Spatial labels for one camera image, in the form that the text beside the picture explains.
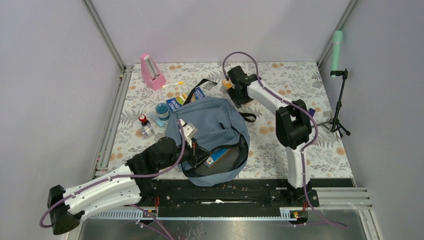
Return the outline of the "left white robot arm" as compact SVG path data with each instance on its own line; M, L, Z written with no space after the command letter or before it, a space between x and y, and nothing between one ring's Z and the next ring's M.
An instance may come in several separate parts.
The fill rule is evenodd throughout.
M196 166L205 162L211 152L195 139L180 144L170 137L162 137L141 153L134 155L117 169L89 182L64 188L60 184L50 188L47 212L40 220L50 218L54 235L68 233L89 217L115 207L152 204L155 190L151 180L172 170L177 164L188 162Z

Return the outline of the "blue treehouse book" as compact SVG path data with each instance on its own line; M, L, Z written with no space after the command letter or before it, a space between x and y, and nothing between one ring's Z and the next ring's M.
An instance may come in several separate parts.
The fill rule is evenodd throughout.
M171 112L174 112L175 110L179 109L184 105L186 102L190 92L182 93L180 95L176 95L173 98L167 99L165 102L168 105L168 108ZM205 94L203 90L200 87L197 87L190 99L190 102L194 102L198 99L204 98Z

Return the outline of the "orange picture book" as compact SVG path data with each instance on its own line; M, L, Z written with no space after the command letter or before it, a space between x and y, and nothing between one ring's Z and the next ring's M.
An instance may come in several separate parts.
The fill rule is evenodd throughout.
M228 79L224 79L224 80L222 81L222 87L223 87L225 90L228 90L228 89L230 89L230 88L232 88L232 87L233 87L233 84L232 84L232 82L231 82L230 80L228 80Z

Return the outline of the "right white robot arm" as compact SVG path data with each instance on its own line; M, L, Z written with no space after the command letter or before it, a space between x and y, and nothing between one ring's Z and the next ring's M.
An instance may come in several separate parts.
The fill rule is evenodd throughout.
M287 182L290 185L283 197L293 206L311 207L309 194L312 189L304 149L310 140L313 118L307 112L305 102L286 99L266 85L257 74L247 75L239 65L224 72L224 77L231 84L227 92L237 108L255 100L274 114L275 134L285 148Z

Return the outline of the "blue-grey student backpack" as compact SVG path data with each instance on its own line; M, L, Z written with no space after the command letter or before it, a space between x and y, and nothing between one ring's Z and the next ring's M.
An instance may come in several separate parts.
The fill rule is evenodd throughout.
M175 140L180 146L179 119L192 123L197 133L194 139L211 153L219 149L229 149L223 158L207 167L205 163L197 168L184 169L183 174L196 186L212 187L235 179L248 161L250 135L247 123L256 121L253 113L239 112L225 98L205 96L192 101L191 91L184 105L169 115L165 136Z

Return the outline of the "light blue thin book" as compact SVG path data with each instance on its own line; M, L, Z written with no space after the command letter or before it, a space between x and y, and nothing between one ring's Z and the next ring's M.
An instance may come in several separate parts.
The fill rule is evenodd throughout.
M204 165L210 168L214 163L222 159L229 150L230 150L229 148L222 148L222 149L215 150L204 162Z

